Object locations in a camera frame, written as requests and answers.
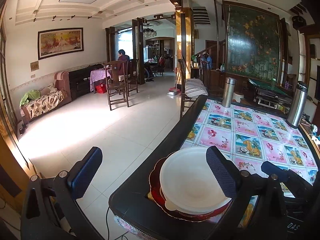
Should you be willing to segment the red gold-rimmed plate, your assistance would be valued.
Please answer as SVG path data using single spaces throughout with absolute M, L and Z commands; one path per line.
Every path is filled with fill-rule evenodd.
M 162 192 L 159 178 L 162 165 L 171 155 L 172 153 L 167 157 L 159 159 L 151 171 L 149 175 L 150 192 L 148 193 L 148 199 L 155 202 L 168 216 L 188 222 L 200 223 L 223 214 L 228 209 L 230 203 L 227 203 L 224 206 L 204 215 L 188 215 L 176 210 L 170 211 L 165 207 L 166 198 Z

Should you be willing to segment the large steel thermos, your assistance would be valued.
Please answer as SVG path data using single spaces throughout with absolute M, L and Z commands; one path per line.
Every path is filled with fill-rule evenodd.
M 308 85 L 303 81 L 298 81 L 296 91 L 291 103 L 286 123 L 292 128 L 298 128 L 303 115 L 306 99 L 308 95 Z

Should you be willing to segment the colourful patterned tablecloth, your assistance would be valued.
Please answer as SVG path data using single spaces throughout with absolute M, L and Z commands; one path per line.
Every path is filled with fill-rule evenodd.
M 239 170 L 264 177 L 261 165 L 269 161 L 283 170 L 292 170 L 313 184 L 318 172 L 315 155 L 305 129 L 292 128 L 285 119 L 248 106 L 231 105 L 207 99 L 183 143 L 216 146 Z

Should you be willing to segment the pink sofa with cover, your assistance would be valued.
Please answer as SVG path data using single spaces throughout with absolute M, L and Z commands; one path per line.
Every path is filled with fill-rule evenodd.
M 29 92 L 27 100 L 20 106 L 20 114 L 25 124 L 72 101 L 69 72 L 55 73 L 54 83 L 36 90 L 35 99 L 30 98 L 30 94 L 34 94 L 34 90 Z

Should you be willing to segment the green mahjong table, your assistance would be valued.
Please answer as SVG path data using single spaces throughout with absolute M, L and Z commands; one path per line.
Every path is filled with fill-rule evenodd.
M 253 101 L 258 105 L 271 109 L 291 106 L 292 98 L 277 86 L 254 79 L 248 79 L 247 85 L 253 93 Z

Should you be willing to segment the red bag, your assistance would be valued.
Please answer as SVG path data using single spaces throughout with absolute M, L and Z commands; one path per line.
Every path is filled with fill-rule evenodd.
M 96 85 L 95 86 L 95 92 L 98 93 L 98 94 L 106 93 L 107 92 L 106 85 L 104 83 Z

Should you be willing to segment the framed horses painting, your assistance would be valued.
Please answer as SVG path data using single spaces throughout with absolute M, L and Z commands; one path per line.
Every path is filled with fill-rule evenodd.
M 83 28 L 52 29 L 37 34 L 39 60 L 79 51 L 84 51 Z

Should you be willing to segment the large floral wall painting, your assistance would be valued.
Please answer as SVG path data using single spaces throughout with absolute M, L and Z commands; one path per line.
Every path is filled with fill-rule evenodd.
M 277 14 L 252 5 L 223 1 L 228 74 L 279 83 L 282 33 Z

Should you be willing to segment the dark wooden dining chair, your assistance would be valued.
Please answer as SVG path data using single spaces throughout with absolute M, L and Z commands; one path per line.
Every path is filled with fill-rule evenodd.
M 112 70 L 112 67 L 117 63 L 118 61 L 111 61 L 105 67 L 107 99 L 110 110 L 112 110 L 113 105 L 120 103 L 125 103 L 129 107 L 128 77 L 125 75 L 122 79 L 118 77 L 116 68 Z

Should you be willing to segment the black low cabinet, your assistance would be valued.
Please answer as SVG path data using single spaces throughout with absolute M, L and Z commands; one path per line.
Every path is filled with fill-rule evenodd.
M 72 101 L 90 92 L 91 71 L 102 68 L 102 64 L 94 64 L 92 66 L 69 72 L 69 86 Z

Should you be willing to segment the seated person in maroon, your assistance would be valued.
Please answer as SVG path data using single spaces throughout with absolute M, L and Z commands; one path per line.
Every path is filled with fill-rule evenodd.
M 117 61 L 118 63 L 112 67 L 112 70 L 116 68 L 116 70 L 118 70 L 118 77 L 123 79 L 131 67 L 130 57 L 126 55 L 125 50 L 118 50 Z

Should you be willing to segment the small steel thermos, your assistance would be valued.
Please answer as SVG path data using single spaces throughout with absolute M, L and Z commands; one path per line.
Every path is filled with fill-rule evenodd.
M 233 79 L 231 77 L 226 77 L 225 87 L 223 90 L 222 103 L 221 103 L 221 105 L 225 108 L 229 108 L 231 106 L 235 85 L 236 85 L 236 79 Z

